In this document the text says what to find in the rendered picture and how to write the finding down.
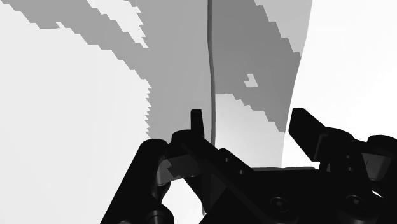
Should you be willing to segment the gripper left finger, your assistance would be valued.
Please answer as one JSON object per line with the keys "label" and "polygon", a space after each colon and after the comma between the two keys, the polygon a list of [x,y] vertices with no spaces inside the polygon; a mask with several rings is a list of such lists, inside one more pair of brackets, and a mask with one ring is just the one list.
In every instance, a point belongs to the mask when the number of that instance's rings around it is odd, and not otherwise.
{"label": "gripper left finger", "polygon": [[190,129],[173,133],[169,143],[141,143],[101,224],[175,224],[162,200],[177,179],[187,182],[204,207],[199,224],[253,224],[250,208],[230,185],[252,168],[205,140],[201,110],[191,110],[190,119]]}

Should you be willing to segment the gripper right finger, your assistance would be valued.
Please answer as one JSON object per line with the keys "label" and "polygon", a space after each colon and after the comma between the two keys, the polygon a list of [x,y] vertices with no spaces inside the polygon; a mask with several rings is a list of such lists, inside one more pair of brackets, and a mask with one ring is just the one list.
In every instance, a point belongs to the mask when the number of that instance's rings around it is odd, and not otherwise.
{"label": "gripper right finger", "polygon": [[338,224],[397,224],[397,139],[324,126],[304,108],[292,110],[288,132],[329,182]]}

